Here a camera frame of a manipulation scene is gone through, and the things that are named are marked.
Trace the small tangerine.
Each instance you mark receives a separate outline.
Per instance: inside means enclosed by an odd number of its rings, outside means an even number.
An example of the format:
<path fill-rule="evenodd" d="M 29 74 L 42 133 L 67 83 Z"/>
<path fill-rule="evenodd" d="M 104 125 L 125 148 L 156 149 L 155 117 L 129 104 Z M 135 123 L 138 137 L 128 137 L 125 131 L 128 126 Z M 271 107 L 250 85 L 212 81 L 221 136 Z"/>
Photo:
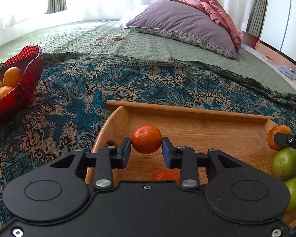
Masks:
<path fill-rule="evenodd" d="M 153 125 L 144 125 L 131 134 L 131 144 L 134 150 L 142 154 L 156 152 L 162 143 L 161 131 Z"/>
<path fill-rule="evenodd" d="M 162 169 L 151 177 L 151 181 L 175 181 L 179 184 L 180 176 L 173 170 Z"/>

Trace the far green apple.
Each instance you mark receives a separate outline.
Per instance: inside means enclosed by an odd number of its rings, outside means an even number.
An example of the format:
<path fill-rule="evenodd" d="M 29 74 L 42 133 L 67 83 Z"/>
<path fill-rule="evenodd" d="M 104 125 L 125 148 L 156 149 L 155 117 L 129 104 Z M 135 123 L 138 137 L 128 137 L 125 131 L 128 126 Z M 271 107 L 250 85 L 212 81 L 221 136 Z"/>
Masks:
<path fill-rule="evenodd" d="M 283 148 L 272 161 L 272 174 L 281 181 L 287 181 L 296 176 L 296 149 Z"/>

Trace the blue paisley cloth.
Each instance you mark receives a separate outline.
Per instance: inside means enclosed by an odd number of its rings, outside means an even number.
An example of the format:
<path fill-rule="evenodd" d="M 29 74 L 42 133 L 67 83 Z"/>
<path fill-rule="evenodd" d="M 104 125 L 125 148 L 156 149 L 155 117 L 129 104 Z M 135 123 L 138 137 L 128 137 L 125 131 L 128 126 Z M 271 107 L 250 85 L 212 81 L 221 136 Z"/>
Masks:
<path fill-rule="evenodd" d="M 109 116 L 107 100 L 272 116 L 296 134 L 296 94 L 192 60 L 45 54 L 33 102 L 0 118 L 0 229 L 7 183 L 76 148 L 90 151 Z"/>

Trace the lavender cloth on floor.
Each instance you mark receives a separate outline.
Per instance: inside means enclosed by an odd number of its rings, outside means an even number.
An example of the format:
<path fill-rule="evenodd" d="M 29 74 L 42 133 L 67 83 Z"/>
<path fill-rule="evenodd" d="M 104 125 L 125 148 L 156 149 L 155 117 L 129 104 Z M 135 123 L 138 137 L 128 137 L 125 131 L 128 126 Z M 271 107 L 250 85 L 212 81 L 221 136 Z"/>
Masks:
<path fill-rule="evenodd" d="M 291 80 L 296 80 L 296 70 L 288 65 L 279 66 L 278 70 Z"/>

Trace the white wardrobe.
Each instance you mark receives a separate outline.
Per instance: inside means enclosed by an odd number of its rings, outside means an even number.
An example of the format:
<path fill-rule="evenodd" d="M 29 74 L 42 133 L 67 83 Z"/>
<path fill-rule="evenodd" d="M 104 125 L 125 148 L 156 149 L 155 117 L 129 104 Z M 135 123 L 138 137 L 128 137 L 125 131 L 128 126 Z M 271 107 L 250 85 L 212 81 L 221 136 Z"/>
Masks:
<path fill-rule="evenodd" d="M 260 40 L 296 62 L 296 0 L 268 0 Z"/>

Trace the green quilted bedspread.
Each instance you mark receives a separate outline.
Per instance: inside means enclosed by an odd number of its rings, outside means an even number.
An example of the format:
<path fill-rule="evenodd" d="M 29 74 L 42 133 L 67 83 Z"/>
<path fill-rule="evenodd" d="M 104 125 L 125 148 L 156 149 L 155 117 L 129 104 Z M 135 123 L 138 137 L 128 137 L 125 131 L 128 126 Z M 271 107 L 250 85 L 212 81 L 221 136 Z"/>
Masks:
<path fill-rule="evenodd" d="M 0 63 L 27 45 L 40 45 L 44 53 L 118 54 L 149 60 L 197 60 L 253 78 L 280 93 L 296 93 L 296 84 L 274 67 L 241 49 L 238 59 L 160 36 L 119 29 L 115 21 L 86 21 L 42 28 L 0 47 Z"/>

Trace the red glass fruit bowl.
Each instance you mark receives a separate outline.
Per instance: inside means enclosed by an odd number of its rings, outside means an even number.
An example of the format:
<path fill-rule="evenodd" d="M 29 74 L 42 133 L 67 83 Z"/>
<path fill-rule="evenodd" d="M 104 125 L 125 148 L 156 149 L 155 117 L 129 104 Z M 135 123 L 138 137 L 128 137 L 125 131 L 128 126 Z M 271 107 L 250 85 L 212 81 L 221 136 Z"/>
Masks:
<path fill-rule="evenodd" d="M 16 56 L 0 64 L 0 82 L 10 77 L 13 89 L 0 99 L 0 120 L 13 117 L 35 97 L 43 69 L 43 52 L 39 45 L 28 45 Z"/>

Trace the orange fruit in bowl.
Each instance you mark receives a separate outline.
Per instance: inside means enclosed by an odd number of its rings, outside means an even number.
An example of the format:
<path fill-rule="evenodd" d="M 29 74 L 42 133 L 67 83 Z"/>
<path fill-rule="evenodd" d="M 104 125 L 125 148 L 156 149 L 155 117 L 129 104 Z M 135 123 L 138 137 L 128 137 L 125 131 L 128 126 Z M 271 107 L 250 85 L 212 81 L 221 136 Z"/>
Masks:
<path fill-rule="evenodd" d="M 20 82 L 22 71 L 18 67 L 10 67 L 5 73 L 3 78 L 3 85 L 15 88 Z"/>

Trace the grey right curtain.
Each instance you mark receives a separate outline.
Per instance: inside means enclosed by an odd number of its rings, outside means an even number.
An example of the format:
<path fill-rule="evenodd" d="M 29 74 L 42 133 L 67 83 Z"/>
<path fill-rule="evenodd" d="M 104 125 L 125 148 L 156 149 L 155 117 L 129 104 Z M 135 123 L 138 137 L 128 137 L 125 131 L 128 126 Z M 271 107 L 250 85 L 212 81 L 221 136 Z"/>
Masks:
<path fill-rule="evenodd" d="M 254 0 L 246 32 L 259 37 L 264 23 L 268 0 Z"/>

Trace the purple pillow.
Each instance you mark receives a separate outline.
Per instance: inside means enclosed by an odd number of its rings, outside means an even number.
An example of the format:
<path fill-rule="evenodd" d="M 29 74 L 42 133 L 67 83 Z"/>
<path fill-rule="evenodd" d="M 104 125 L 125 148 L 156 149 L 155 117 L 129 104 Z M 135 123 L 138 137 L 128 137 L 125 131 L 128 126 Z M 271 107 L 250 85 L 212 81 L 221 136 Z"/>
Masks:
<path fill-rule="evenodd" d="M 226 58 L 238 58 L 227 30 L 187 4 L 157 0 L 126 26 L 141 33 L 194 45 Z"/>

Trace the pink blanket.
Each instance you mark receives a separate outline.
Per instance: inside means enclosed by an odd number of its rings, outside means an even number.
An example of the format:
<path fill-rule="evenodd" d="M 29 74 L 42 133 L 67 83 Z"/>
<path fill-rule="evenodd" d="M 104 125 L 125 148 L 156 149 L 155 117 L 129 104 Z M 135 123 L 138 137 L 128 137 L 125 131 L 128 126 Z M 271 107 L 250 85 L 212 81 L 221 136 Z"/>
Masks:
<path fill-rule="evenodd" d="M 179 2 L 193 7 L 207 14 L 212 21 L 223 27 L 230 35 L 235 51 L 238 52 L 241 47 L 243 33 L 235 26 L 232 18 L 227 14 L 218 0 L 169 0 Z"/>

